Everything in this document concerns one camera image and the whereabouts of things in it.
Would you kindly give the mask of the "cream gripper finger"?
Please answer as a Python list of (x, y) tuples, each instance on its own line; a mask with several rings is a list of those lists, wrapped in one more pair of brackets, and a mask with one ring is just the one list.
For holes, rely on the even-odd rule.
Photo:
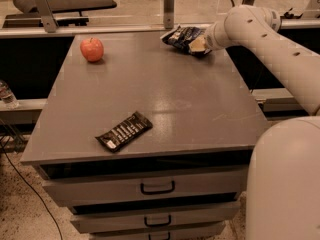
[(202, 55), (210, 52), (210, 49), (207, 47), (206, 40), (203, 35), (199, 35), (189, 44), (189, 52), (192, 55)]

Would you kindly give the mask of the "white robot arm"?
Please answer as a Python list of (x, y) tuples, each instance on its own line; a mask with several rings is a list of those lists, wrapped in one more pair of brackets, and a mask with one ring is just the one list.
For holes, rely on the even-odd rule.
[(201, 46), (250, 50), (308, 113), (269, 128), (248, 169), (246, 240), (320, 240), (320, 56), (280, 35), (269, 8), (240, 5), (205, 29)]

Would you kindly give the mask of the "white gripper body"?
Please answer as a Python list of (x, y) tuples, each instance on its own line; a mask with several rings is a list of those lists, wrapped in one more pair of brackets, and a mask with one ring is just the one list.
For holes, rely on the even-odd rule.
[(204, 32), (207, 47), (211, 50), (221, 50), (233, 45), (229, 39), (223, 21), (217, 21), (210, 25)]

